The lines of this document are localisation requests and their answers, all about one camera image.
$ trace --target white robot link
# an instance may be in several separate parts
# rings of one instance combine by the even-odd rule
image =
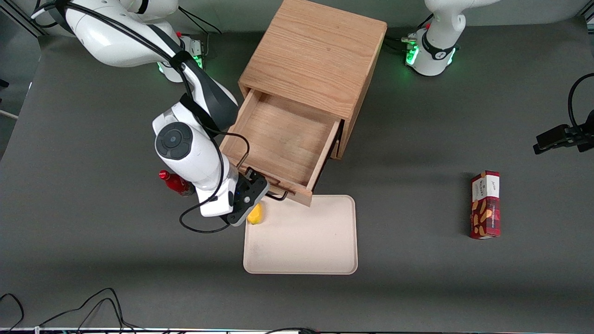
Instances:
[[[56,0],[33,13],[45,11],[73,33],[100,62],[133,67],[159,62],[168,79],[182,82],[191,96],[153,121],[155,150],[182,178],[196,187],[200,212],[240,225],[266,194],[269,184],[259,173],[238,173],[213,137],[237,119],[238,105],[231,93],[210,78],[192,57],[198,41],[179,38],[163,18],[178,9],[177,0]]]
[[[408,53],[405,64],[427,76],[441,74],[450,65],[456,51],[456,42],[466,27],[462,11],[468,8],[494,4],[500,0],[425,0],[433,13],[429,29],[419,30],[403,37]]]

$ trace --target wooden cabinet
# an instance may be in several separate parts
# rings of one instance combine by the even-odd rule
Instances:
[[[369,87],[386,23],[285,0],[239,79],[245,97],[230,132],[251,145],[242,169],[264,174],[271,191],[308,205],[328,156],[340,159]],[[245,143],[227,136],[237,162]]]

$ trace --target drawer handle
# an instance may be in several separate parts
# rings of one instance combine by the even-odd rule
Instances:
[[[274,195],[272,195],[270,193],[266,193],[266,196],[272,198],[275,201],[279,201],[280,202],[280,201],[284,201],[285,198],[287,198],[287,194],[288,193],[289,193],[288,191],[285,191],[285,193],[281,197],[276,197],[276,196],[274,196]]]

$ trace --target gray table surface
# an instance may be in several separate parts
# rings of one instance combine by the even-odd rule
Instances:
[[[211,37],[207,72],[237,97],[260,37]],[[568,90],[594,70],[584,22],[471,27],[460,43],[434,78],[384,49],[345,158],[321,176],[318,194],[356,201],[357,272],[274,276],[243,270],[243,227],[177,223],[194,199],[157,177],[151,121],[181,85],[156,65],[108,67],[75,39],[41,39],[0,162],[0,292],[21,298],[26,326],[112,286],[127,320],[151,327],[592,333],[594,152],[532,152],[568,123]],[[580,122],[592,89],[576,94]],[[502,236],[477,241],[469,178],[485,169],[501,172]],[[0,305],[0,326],[13,318]],[[115,324],[107,308],[90,323]]]

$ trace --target open drawer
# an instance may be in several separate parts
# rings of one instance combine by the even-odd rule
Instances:
[[[240,170],[252,167],[270,183],[272,193],[309,206],[314,185],[336,139],[340,120],[282,97],[250,90],[229,132],[247,138],[249,156]],[[245,143],[226,136],[220,146],[231,163],[245,153]]]

